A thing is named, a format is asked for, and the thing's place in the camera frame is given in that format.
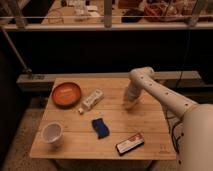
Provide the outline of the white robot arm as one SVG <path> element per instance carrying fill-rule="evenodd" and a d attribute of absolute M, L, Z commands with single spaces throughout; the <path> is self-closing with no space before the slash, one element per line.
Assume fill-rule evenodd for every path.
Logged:
<path fill-rule="evenodd" d="M 182 120 L 179 171 L 213 171 L 213 104 L 199 104 L 154 80 L 151 67 L 129 73 L 124 106 L 130 110 L 145 90 Z"/>

